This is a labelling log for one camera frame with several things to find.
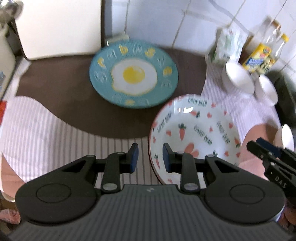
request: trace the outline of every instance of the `egg yolk print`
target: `egg yolk print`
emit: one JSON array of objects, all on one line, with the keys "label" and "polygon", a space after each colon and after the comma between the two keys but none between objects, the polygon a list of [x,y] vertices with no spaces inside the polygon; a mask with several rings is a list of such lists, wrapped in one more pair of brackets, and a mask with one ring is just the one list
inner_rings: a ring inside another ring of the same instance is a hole
[{"label": "egg yolk print", "polygon": [[145,72],[138,66],[130,66],[124,70],[123,78],[129,84],[138,84],[145,78]]},{"label": "egg yolk print", "polygon": [[155,67],[138,58],[123,59],[113,67],[111,75],[112,88],[131,96],[144,95],[153,90],[157,84]]}]

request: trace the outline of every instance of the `white bowl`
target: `white bowl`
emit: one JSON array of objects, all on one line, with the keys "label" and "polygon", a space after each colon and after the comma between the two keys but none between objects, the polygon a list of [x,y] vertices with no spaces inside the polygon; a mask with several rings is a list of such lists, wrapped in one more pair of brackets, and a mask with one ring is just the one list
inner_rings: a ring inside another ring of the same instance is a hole
[{"label": "white bowl", "polygon": [[181,175],[166,171],[164,143],[174,152],[190,153],[194,158],[212,154],[239,164],[239,133],[231,116],[223,107],[198,95],[169,101],[157,114],[149,136],[149,157],[156,175],[163,184],[180,186]]},{"label": "white bowl", "polygon": [[249,98],[255,87],[251,76],[239,63],[229,60],[222,71],[222,82],[228,94]]},{"label": "white bowl", "polygon": [[280,129],[278,129],[274,138],[273,145],[281,148],[288,148],[294,151],[293,134],[287,124],[284,124]]},{"label": "white bowl", "polygon": [[276,89],[264,74],[261,74],[255,82],[255,96],[267,106],[274,106],[278,102]]},{"label": "white bowl", "polygon": [[6,193],[4,193],[4,192],[2,192],[2,191],[1,191],[1,194],[2,194],[2,196],[4,197],[4,199],[5,199],[6,201],[9,201],[9,202],[15,202],[15,198],[13,198],[13,197],[7,195]]}]

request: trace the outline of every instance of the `carrot print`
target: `carrot print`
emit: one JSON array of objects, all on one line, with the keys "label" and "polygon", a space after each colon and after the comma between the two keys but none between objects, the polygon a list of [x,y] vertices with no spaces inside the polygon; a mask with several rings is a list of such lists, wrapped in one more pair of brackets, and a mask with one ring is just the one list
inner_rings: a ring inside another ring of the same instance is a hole
[{"label": "carrot print", "polygon": [[0,101],[0,111],[5,110],[6,108],[6,101]]},{"label": "carrot print", "polygon": [[172,132],[171,132],[171,131],[166,131],[165,133],[166,133],[169,137],[172,136]]},{"label": "carrot print", "polygon": [[187,147],[185,148],[184,152],[185,152],[185,153],[189,153],[189,154],[191,154],[192,151],[193,151],[193,149],[194,149],[194,144],[193,144],[193,143],[189,143],[189,144],[187,145]]},{"label": "carrot print", "polygon": [[198,150],[195,150],[195,151],[193,151],[193,152],[191,153],[191,155],[192,155],[194,158],[198,157],[199,154],[200,154],[200,153],[199,153]]},{"label": "carrot print", "polygon": [[192,112],[190,112],[190,114],[195,116],[197,119],[200,117],[200,111],[196,112],[196,111],[193,110]]},{"label": "carrot print", "polygon": [[159,161],[158,161],[158,155],[155,154],[154,158],[155,158],[155,161],[156,161],[156,165],[160,169],[160,165],[159,165]]},{"label": "carrot print", "polygon": [[234,138],[234,142],[236,144],[236,148],[240,147],[240,141],[236,138]]},{"label": "carrot print", "polygon": [[178,126],[179,126],[179,129],[180,129],[180,130],[179,130],[180,139],[181,139],[181,141],[183,141],[184,136],[185,136],[186,126],[184,126],[183,123],[179,124]]},{"label": "carrot print", "polygon": [[197,112],[195,110],[191,111],[190,114],[192,114],[193,116],[197,115]]},{"label": "carrot print", "polygon": [[199,155],[199,151],[198,151],[198,150],[193,151],[193,149],[194,149],[194,144],[193,144],[193,143],[189,143],[189,144],[187,145],[187,147],[185,148],[184,153],[189,153],[189,154],[191,154],[194,158],[196,158],[196,157],[198,157],[198,155]]},{"label": "carrot print", "polygon": [[157,121],[153,122],[152,124],[152,130],[154,131],[154,128],[157,127]]}]

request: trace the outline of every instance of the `tile grout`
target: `tile grout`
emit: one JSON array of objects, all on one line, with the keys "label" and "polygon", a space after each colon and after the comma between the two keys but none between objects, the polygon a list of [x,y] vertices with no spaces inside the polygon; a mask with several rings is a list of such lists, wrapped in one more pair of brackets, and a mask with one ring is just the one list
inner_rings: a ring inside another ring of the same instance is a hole
[{"label": "tile grout", "polygon": [[244,0],[244,1],[242,2],[241,6],[240,6],[239,9],[237,10],[236,14],[233,16],[233,18],[232,18],[232,20],[231,20],[231,22],[230,22],[230,24],[229,24],[229,27],[232,25],[232,23],[234,22],[234,20],[237,20],[237,21],[238,21],[238,19],[237,19],[237,15],[239,14],[239,12],[240,12],[240,10],[242,9],[242,7],[243,7],[243,5],[244,5],[245,2],[246,2],[246,0]]},{"label": "tile grout", "polygon": [[178,29],[177,29],[177,32],[176,32],[175,38],[174,38],[173,43],[172,43],[172,48],[174,48],[174,46],[175,46],[175,42],[176,42],[176,40],[177,40],[177,38],[178,38],[179,31],[180,31],[181,26],[182,26],[182,24],[183,24],[183,21],[184,21],[184,18],[185,18],[185,16],[186,16],[186,13],[188,12],[188,9],[189,9],[190,4],[191,4],[191,0],[189,0],[189,2],[188,2],[188,5],[187,5],[187,8],[186,8],[186,11],[184,11],[184,15],[183,15],[183,17],[182,17],[182,19],[181,19],[180,25],[179,25],[179,27],[178,27]]},{"label": "tile grout", "polygon": [[294,30],[294,32],[293,32],[293,33],[290,35],[290,37],[289,37],[289,38],[291,38],[291,37],[292,37],[292,35],[293,35],[293,34],[295,34],[295,33],[296,33],[296,29],[295,29],[295,30]]},{"label": "tile grout", "polygon": [[288,0],[285,0],[285,2],[284,2],[284,4],[283,4],[283,6],[281,7],[281,9],[279,10],[279,12],[277,13],[277,15],[275,16],[275,18],[274,19],[276,19],[277,18],[277,16],[279,15],[279,13],[282,11],[282,9],[283,9],[283,7],[285,6],[285,4],[286,4],[286,2],[287,2]]},{"label": "tile grout", "polygon": [[126,22],[124,23],[124,33],[126,33],[126,30],[127,30],[129,5],[130,5],[130,0],[128,0],[126,5]]},{"label": "tile grout", "polygon": [[286,68],[286,67],[289,68],[290,70],[292,70],[293,71],[293,74],[296,73],[296,70],[293,69],[289,64],[286,64],[280,71],[283,71],[284,68]]},{"label": "tile grout", "polygon": [[219,20],[210,18],[210,17],[205,16],[205,15],[200,14],[200,13],[192,12],[190,10],[188,10],[185,14],[188,15],[188,16],[198,18],[198,19],[206,20],[208,22],[213,22],[213,23],[220,24],[220,25],[227,25],[226,23],[220,22]]}]

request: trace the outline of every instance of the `small white bowl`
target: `small white bowl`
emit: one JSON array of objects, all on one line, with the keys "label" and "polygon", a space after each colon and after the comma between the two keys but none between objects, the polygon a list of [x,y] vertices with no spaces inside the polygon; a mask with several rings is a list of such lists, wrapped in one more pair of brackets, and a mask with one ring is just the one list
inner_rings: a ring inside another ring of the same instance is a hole
[{"label": "small white bowl", "polygon": [[2,192],[2,191],[1,191],[1,194],[2,194],[2,196],[4,197],[4,199],[5,199],[6,201],[9,201],[9,202],[15,202],[15,199],[14,199],[13,197],[7,195],[6,193],[4,193],[4,192]]},{"label": "small white bowl", "polygon": [[249,98],[255,87],[251,76],[239,63],[229,60],[222,71],[222,82],[228,94]]},{"label": "small white bowl", "polygon": [[274,106],[278,102],[276,89],[264,74],[255,81],[255,96],[267,106]]},{"label": "small white bowl", "polygon": [[294,151],[294,138],[290,127],[287,124],[284,124],[278,131],[276,132],[276,136],[273,142],[274,146],[281,148],[288,148]]}]

